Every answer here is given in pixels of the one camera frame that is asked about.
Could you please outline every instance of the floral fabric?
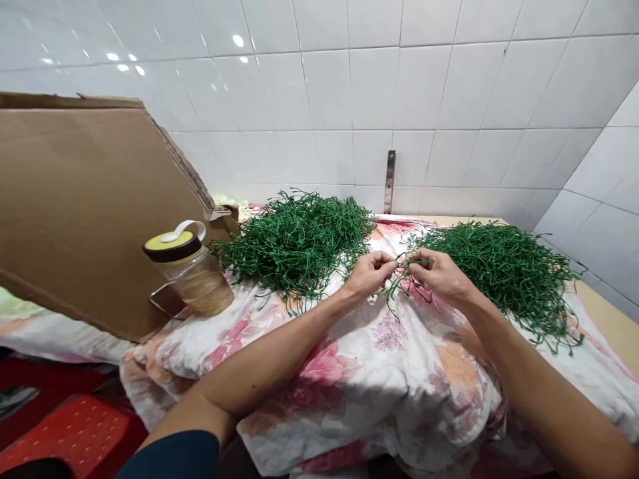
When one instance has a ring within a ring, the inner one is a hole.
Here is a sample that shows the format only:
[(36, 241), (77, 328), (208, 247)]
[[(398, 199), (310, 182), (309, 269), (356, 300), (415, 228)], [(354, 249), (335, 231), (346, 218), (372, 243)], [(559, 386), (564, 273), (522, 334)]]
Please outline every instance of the floral fabric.
[[(379, 216), (371, 250), (393, 257), (402, 235), (436, 228), (419, 220)], [(327, 292), (341, 286), (335, 274)], [(255, 285), (233, 286), (235, 301), (218, 316), (172, 323), (122, 357), (127, 393), (153, 428), (194, 381), (258, 337), (290, 321), (273, 295), (264, 305)], [(639, 437), (639, 385), (588, 318), (571, 287), (566, 300), (585, 344), (547, 361), (632, 440)], [(493, 368), (467, 320), (436, 295), (398, 292), (390, 313), (383, 296), (369, 298), (324, 337), (299, 375), (238, 425), (263, 476), (321, 472), (388, 452), (413, 477), (441, 472), (480, 477), (485, 464), (505, 476), (547, 465), (508, 414)]]
[(132, 344), (0, 288), (0, 346), (63, 363), (117, 365)]

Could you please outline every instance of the metal bracket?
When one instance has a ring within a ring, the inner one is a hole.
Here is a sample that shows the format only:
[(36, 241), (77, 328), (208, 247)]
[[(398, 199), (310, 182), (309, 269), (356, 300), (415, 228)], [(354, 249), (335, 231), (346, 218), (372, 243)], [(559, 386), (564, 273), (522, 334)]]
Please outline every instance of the metal bracket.
[(384, 188), (384, 214), (391, 213), (393, 206), (393, 184), (395, 182), (395, 160), (397, 152), (389, 150), (388, 163), (386, 165), (386, 186)]

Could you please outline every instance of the cardboard flap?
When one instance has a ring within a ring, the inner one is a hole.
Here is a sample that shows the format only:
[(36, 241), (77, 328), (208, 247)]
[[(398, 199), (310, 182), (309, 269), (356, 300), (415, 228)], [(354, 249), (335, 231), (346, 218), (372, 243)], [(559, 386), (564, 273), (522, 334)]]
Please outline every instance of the cardboard flap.
[[(2, 286), (123, 339), (159, 330), (168, 317), (148, 296), (164, 278), (141, 247), (210, 219), (200, 177), (139, 100), (0, 94), (0, 104)], [(227, 240), (221, 228), (209, 224), (208, 237)]]

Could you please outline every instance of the pile of green strands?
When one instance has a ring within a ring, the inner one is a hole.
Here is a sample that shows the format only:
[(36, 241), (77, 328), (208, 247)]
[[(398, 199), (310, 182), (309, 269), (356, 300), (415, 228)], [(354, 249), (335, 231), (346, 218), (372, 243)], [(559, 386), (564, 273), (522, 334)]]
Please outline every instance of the pile of green strands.
[(232, 268), (234, 284), (256, 281), (266, 290), (258, 297), (276, 292), (296, 316), (323, 299), (333, 272), (348, 277), (358, 257), (369, 252), (366, 237), (375, 226), (371, 212), (353, 198), (292, 189), (270, 198), (231, 242), (211, 245), (220, 265)]
[(568, 314), (574, 311), (562, 294), (565, 281), (574, 280), (575, 275), (568, 268), (568, 258), (539, 244), (537, 238), (539, 235), (497, 221), (468, 221), (413, 233), (405, 241), (409, 251), (426, 247), (448, 253), (502, 313), (510, 312), (534, 335), (533, 345), (546, 343), (553, 355), (564, 345), (572, 356), (572, 348), (582, 344), (584, 335), (575, 337), (569, 330)]

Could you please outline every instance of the white tile wall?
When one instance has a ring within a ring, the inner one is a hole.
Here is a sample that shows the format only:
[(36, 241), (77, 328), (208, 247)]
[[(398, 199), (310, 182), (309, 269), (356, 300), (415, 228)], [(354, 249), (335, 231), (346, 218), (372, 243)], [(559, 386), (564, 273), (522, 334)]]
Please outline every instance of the white tile wall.
[(394, 148), (398, 212), (530, 228), (575, 170), (573, 191), (637, 211), (637, 88), (579, 165), (639, 79), (638, 5), (0, 0), (0, 89), (139, 96), (213, 191), (381, 210)]
[[(638, 115), (632, 93), (535, 230), (552, 233), (547, 241), (589, 268), (584, 280), (639, 323), (639, 126), (632, 126)], [(574, 130), (568, 145), (580, 156), (595, 138), (593, 130)]]

